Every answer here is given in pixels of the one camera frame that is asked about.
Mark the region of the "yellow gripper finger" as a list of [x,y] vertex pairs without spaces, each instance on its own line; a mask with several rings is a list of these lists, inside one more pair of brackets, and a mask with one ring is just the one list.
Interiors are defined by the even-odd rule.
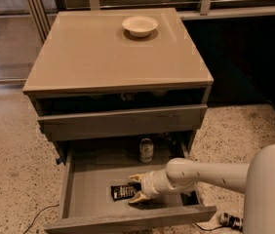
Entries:
[[129,203],[134,205],[134,204],[139,204],[139,203],[146,202],[146,201],[149,201],[149,200],[150,200],[150,198],[147,195],[145,195],[143,192],[139,191],[129,201]]
[[129,182],[133,182],[133,183],[141,183],[143,177],[144,177],[144,174],[130,175],[130,176],[128,177],[128,181],[129,181]]

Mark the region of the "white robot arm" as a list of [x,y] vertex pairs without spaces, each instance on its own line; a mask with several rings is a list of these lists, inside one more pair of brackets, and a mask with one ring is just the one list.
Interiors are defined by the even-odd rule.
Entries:
[[134,204],[183,192],[196,182],[241,193],[245,196],[243,234],[275,234],[275,144],[262,148],[249,163],[174,158],[164,169],[130,175],[129,181],[141,186]]

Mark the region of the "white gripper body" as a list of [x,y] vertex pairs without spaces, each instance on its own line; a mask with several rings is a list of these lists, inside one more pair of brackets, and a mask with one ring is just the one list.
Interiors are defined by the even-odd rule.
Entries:
[[165,170],[151,171],[142,175],[141,192],[148,198],[157,198],[163,194],[177,191],[174,183],[168,178]]

